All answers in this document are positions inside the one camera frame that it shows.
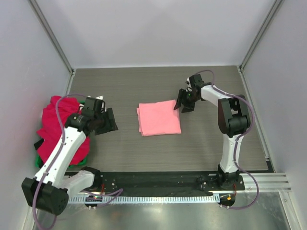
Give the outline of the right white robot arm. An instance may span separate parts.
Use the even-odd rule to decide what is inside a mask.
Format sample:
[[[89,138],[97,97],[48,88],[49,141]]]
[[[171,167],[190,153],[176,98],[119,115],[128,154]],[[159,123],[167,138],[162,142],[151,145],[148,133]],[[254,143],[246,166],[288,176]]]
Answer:
[[[209,101],[217,107],[217,123],[223,134],[222,158],[214,183],[221,189],[232,189],[239,182],[240,170],[236,161],[243,137],[251,128],[249,103],[242,95],[233,95],[217,88],[212,82],[205,83],[201,75],[187,78],[187,87],[180,89],[174,110],[192,112],[197,101]]]

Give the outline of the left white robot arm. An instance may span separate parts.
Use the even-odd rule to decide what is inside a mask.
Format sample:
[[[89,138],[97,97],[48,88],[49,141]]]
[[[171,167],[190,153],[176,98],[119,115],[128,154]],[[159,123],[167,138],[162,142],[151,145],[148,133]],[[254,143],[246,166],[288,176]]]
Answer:
[[[37,209],[56,216],[67,206],[70,197],[88,189],[101,188],[100,171],[83,167],[76,175],[64,179],[64,174],[78,148],[94,132],[104,134],[118,129],[112,108],[106,108],[102,96],[86,97],[80,112],[72,113],[67,121],[59,122],[62,134],[51,155],[33,178],[25,178],[22,191],[32,211]]]

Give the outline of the red t shirt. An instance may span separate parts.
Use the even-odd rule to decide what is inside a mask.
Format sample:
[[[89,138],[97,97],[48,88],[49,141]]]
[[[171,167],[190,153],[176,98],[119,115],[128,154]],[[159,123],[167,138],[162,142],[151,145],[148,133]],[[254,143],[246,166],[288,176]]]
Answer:
[[[42,128],[37,131],[37,134],[44,139],[44,143],[38,149],[37,153],[41,157],[43,163],[47,161],[59,141],[62,131],[56,115],[56,102],[60,96],[52,96],[50,103],[43,109],[42,113]],[[58,105],[61,121],[65,123],[67,118],[73,113],[80,113],[80,102],[74,97],[66,97],[62,99]],[[77,164],[88,156],[90,152],[90,138],[87,137],[82,145],[78,148],[73,156],[71,164]]]

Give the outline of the pink t shirt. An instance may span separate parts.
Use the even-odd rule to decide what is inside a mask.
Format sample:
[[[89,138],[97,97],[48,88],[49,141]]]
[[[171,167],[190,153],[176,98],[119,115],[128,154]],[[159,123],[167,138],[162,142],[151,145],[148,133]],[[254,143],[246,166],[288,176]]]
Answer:
[[[137,107],[139,132],[143,137],[181,134],[176,100],[140,103]]]

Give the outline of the green plastic tray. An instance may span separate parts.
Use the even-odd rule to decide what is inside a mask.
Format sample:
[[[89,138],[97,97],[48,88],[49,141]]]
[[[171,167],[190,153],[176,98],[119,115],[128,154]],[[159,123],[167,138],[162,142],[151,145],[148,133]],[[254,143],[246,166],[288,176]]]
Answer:
[[[68,168],[73,168],[73,167],[76,167],[76,166],[83,166],[87,163],[87,159],[88,159],[88,157],[85,157],[79,163],[69,165]],[[35,166],[38,167],[38,168],[41,168],[43,165],[44,165],[44,163],[43,163],[41,157],[37,154],[36,158],[35,158]]]

